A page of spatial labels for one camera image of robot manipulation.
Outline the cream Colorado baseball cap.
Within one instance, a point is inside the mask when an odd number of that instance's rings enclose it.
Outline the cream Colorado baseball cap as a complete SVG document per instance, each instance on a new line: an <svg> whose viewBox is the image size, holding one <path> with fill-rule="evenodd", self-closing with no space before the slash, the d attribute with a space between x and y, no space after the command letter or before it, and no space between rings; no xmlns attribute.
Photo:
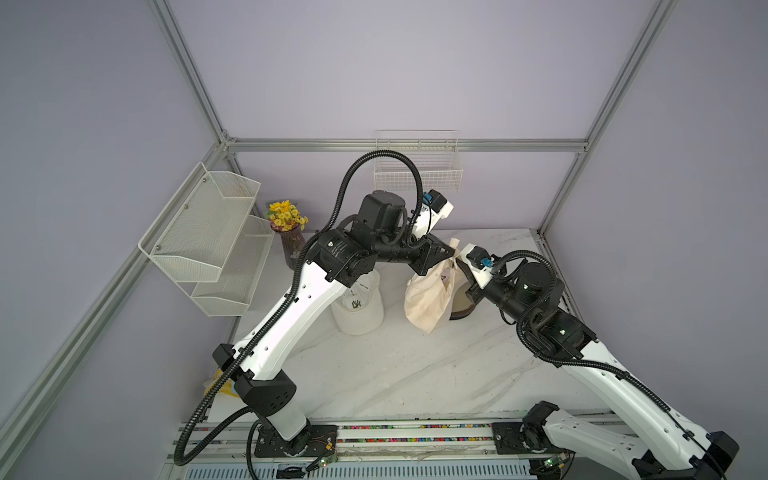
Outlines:
<svg viewBox="0 0 768 480"><path fill-rule="evenodd" d="M407 283L404 299L404 313L407 320L425 334L449 320L452 293L456 274L464 275L458 266L459 240L455 259L454 276L414 275Z"/></svg>

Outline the white baseball cap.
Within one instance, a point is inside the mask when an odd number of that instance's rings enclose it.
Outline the white baseball cap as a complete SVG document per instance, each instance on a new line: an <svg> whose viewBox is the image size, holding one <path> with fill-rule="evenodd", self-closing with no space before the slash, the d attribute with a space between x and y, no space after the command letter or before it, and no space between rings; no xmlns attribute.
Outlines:
<svg viewBox="0 0 768 480"><path fill-rule="evenodd" d="M335 323L342 333L362 336L383 323L384 305L379 285L380 274L373 270L362 275L331 304Z"/></svg>

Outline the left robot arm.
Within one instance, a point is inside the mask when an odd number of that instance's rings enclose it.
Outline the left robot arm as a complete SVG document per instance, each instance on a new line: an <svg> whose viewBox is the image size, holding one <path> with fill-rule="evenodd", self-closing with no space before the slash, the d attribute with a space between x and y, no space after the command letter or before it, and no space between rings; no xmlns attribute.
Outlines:
<svg viewBox="0 0 768 480"><path fill-rule="evenodd" d="M283 370L288 354L319 315L377 263L404 263L423 276L448 259L454 248L431 231L452 210L443 194L430 190L410 228L401 197L383 190L366 195L357 214L320 234L310 246L295 270L298 286L239 342L214 351L218 366L233 370L236 394L276 432L285 453L299 454L312 437L311 424L294 400L297 387Z"/></svg>

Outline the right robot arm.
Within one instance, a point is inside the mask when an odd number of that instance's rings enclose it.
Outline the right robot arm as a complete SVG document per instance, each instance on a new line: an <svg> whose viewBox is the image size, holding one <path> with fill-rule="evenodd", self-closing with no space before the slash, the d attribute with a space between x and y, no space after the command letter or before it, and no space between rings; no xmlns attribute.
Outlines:
<svg viewBox="0 0 768 480"><path fill-rule="evenodd" d="M673 409L626 370L591 329L562 309L564 284L542 255L517 250L498 257L473 248L458 265L474 302L488 300L497 307L535 358L588 387L633 432L620 435L541 401L521 428L531 449L570 450L628 479L725 478L738 443Z"/></svg>

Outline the tan dark-brim baseball cap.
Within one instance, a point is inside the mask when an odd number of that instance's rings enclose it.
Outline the tan dark-brim baseball cap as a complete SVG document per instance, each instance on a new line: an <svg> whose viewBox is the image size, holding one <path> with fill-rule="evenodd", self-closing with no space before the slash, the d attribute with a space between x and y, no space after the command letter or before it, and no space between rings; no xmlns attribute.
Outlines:
<svg viewBox="0 0 768 480"><path fill-rule="evenodd" d="M456 281L452 293L449 320L458 321L467 318L476 308L475 303L467 296L471 282L463 275L456 274Z"/></svg>

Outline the purple glass vase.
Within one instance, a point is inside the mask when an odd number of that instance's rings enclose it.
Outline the purple glass vase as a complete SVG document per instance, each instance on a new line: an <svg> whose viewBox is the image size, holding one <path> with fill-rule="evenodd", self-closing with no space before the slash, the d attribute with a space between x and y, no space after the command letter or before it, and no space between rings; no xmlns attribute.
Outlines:
<svg viewBox="0 0 768 480"><path fill-rule="evenodd" d="M302 234L303 226L300 223L278 225L275 221L271 221L270 227L281 240L286 265L294 270L306 242Z"/></svg>

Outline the yellow flower bouquet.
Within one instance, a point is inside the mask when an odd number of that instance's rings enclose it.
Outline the yellow flower bouquet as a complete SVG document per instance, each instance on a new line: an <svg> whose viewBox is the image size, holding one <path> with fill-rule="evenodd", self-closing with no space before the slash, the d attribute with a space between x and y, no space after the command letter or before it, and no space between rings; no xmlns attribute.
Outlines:
<svg viewBox="0 0 768 480"><path fill-rule="evenodd" d="M269 205L267 220L276 232L302 231L308 223L308 217L300 213L290 200L273 202Z"/></svg>

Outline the white two-tier mesh shelf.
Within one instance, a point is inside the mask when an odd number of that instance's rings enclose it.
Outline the white two-tier mesh shelf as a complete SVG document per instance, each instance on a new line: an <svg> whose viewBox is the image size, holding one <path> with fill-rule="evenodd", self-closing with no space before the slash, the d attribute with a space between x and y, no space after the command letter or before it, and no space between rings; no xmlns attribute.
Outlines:
<svg viewBox="0 0 768 480"><path fill-rule="evenodd" d="M138 249L209 317L250 308L274 232L254 214L260 183L202 163L138 242Z"/></svg>

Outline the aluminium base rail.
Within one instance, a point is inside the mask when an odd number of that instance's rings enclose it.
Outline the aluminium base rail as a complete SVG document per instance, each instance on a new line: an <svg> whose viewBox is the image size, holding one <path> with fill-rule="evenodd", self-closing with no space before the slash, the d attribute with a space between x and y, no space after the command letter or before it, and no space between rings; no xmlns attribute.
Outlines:
<svg viewBox="0 0 768 480"><path fill-rule="evenodd" d="M167 460L162 479L566 479L585 456L577 434L602 434L595 462L631 469L646 453L612 417L572 417L554 444L528 448L511 420L339 422L313 427L308 445L290 456L272 429L230 425L195 460Z"/></svg>

